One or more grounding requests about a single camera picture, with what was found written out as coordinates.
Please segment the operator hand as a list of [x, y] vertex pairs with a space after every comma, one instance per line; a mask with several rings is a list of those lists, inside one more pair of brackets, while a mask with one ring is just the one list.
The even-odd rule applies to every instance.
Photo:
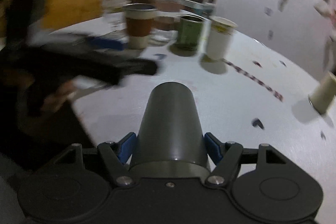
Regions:
[[57, 112], [74, 92], [76, 92], [74, 82], [72, 80], [64, 82], [54, 94], [46, 97], [42, 110], [53, 113]]

